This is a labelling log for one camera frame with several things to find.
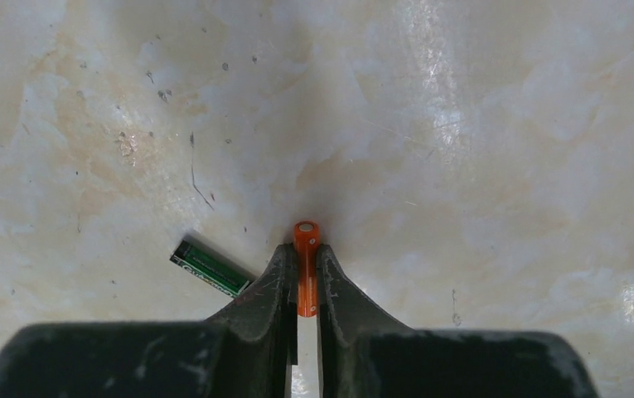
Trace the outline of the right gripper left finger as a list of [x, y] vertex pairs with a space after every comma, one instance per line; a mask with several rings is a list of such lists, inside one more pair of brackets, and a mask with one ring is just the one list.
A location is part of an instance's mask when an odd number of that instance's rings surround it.
[[296, 278], [296, 251], [282, 244], [204, 320], [27, 326], [0, 351], [0, 397], [285, 397]]

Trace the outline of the dark green AA battery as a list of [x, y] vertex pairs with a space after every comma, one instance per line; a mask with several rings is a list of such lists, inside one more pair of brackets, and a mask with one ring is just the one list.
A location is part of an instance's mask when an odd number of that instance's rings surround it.
[[233, 299], [254, 282], [245, 272], [215, 259], [187, 240], [173, 251], [170, 261]]

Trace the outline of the small orange stick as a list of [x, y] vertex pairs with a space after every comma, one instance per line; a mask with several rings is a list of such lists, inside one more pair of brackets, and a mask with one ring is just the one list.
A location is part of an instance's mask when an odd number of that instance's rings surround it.
[[304, 318], [317, 315], [319, 306], [316, 254], [321, 244], [318, 224], [300, 221], [293, 229], [293, 246], [298, 257], [297, 312]]

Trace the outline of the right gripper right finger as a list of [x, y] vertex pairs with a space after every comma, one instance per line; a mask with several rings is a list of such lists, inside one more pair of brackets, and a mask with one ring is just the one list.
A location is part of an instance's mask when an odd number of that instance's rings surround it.
[[325, 397], [594, 397], [581, 357], [549, 332], [415, 329], [316, 254]]

